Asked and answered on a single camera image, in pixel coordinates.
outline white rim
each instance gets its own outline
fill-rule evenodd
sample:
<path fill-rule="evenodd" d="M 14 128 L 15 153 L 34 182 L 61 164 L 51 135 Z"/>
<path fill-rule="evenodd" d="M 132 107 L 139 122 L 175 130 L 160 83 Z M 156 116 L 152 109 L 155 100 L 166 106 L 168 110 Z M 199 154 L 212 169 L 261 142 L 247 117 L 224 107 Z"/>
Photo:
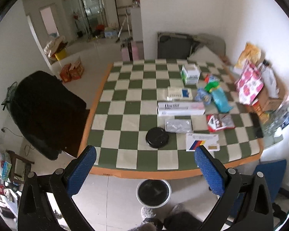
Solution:
<path fill-rule="evenodd" d="M 146 181 L 146 180 L 142 181 L 142 182 L 139 183 L 138 186 L 137 186 L 137 189 L 136 189 L 136 197 L 137 197 L 137 200 L 138 200 L 143 206 L 146 206 L 146 207 L 149 207 L 149 208 L 160 208 L 160 207 L 164 206 L 164 205 L 170 200 L 170 197 L 171 197 L 171 187 L 170 187 L 170 184 L 168 183 L 168 181 L 166 181 L 166 180 L 160 180 L 160 181 L 164 182 L 164 183 L 167 185 L 168 190 L 169 190 L 169 195 L 168 195 L 167 199 L 166 199 L 162 204 L 160 204 L 160 205 L 158 205 L 158 206 L 149 206 L 149 205 L 145 204 L 145 203 L 140 199 L 140 197 L 139 197 L 139 195 L 138 195 L 138 190 L 139 190 L 140 185 L 143 184 L 143 182 L 145 182 L 145 181 Z"/>

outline green and white checkered tablecloth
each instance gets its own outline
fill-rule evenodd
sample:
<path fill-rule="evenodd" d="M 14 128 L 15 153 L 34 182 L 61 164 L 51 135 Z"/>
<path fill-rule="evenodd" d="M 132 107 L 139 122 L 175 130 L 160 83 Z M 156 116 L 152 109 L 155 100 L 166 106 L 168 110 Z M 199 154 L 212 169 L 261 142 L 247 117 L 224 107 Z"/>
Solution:
<path fill-rule="evenodd" d="M 115 62 L 97 105 L 88 145 L 95 146 L 95 166 L 135 171 L 196 169 L 193 152 L 186 152 L 185 134 L 170 133 L 169 143 L 154 149 L 145 136 L 153 127 L 165 127 L 166 118 L 191 119 L 195 133 L 209 133 L 206 114 L 218 113 L 212 102 L 203 116 L 158 117 L 157 103 L 166 100 L 167 88 L 188 87 L 193 94 L 206 84 L 208 73 L 217 76 L 233 109 L 236 128 L 219 131 L 221 150 L 212 155 L 222 163 L 239 160 L 260 152 L 249 114 L 238 103 L 235 86 L 223 66 L 198 63 L 201 76 L 197 85 L 184 86 L 180 70 L 186 60 L 140 60 Z"/>

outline shoe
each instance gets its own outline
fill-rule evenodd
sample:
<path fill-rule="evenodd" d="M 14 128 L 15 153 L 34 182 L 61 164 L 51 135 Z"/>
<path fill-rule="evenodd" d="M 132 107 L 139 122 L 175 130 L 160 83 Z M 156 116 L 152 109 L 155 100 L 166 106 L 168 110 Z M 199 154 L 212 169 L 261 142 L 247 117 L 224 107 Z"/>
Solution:
<path fill-rule="evenodd" d="M 183 211 L 184 211 L 184 206 L 182 203 L 179 203 L 173 207 L 173 209 L 170 212 L 170 215 L 175 215 L 175 214 L 183 212 Z"/>
<path fill-rule="evenodd" d="M 141 216 L 142 216 L 142 219 L 144 220 L 146 218 L 154 218 L 156 214 L 153 212 L 153 209 L 149 207 L 142 207 Z"/>

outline blue package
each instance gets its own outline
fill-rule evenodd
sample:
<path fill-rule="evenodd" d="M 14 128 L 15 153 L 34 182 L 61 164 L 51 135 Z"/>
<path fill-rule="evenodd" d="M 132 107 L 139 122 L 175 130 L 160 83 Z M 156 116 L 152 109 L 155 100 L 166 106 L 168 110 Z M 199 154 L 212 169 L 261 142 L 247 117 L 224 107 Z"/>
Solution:
<path fill-rule="evenodd" d="M 209 105 L 212 100 L 212 95 L 204 90 L 204 88 L 199 88 L 197 90 L 197 95 L 195 97 L 196 102 L 203 102 L 205 105 Z"/>
<path fill-rule="evenodd" d="M 228 103 L 224 90 L 219 87 L 211 92 L 216 107 L 220 113 L 228 113 L 233 107 Z"/>

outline yellow bin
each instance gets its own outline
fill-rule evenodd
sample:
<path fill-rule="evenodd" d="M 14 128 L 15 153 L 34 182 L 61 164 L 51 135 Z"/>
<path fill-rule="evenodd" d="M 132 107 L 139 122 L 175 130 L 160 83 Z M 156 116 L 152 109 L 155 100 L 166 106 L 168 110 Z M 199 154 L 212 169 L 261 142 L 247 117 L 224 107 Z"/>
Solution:
<path fill-rule="evenodd" d="M 55 53 L 55 57 L 57 58 L 58 61 L 64 59 L 67 56 L 66 53 L 66 48 L 62 49 L 60 52 Z"/>

